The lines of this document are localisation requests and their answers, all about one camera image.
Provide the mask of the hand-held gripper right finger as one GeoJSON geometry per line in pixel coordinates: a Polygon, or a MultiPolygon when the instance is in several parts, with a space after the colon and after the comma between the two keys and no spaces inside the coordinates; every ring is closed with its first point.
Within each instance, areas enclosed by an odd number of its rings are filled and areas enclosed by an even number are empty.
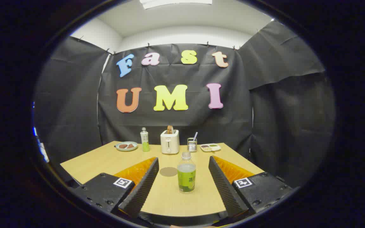
{"type": "Polygon", "coordinates": [[[268,172],[253,174],[216,156],[210,157],[208,168],[229,218],[268,209],[294,190],[268,172]]]}

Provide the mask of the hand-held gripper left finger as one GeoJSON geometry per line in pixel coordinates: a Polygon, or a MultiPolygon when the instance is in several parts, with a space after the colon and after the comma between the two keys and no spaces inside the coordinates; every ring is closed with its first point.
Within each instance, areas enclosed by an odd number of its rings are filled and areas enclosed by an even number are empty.
{"type": "Polygon", "coordinates": [[[73,190],[87,204],[99,210],[137,218],[159,171],[158,158],[152,157],[115,175],[100,173],[73,190]]]}

